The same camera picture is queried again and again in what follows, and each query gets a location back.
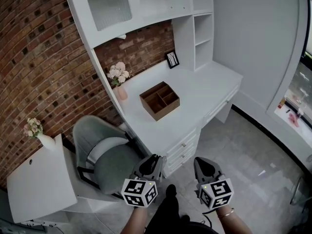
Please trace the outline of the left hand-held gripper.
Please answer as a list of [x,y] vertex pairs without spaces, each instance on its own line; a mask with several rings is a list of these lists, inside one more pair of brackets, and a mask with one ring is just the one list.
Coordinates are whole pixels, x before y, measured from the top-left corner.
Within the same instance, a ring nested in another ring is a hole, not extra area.
[[134,166],[128,179],[124,180],[121,195],[127,205],[147,208],[157,197],[162,182],[166,156],[151,155]]

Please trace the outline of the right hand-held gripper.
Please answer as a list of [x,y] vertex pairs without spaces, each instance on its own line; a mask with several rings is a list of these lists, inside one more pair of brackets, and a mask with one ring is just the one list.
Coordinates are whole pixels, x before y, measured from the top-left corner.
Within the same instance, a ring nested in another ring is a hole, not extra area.
[[208,209],[228,205],[234,195],[229,178],[222,173],[220,166],[203,157],[194,159],[194,172],[197,180],[196,194],[201,204]]

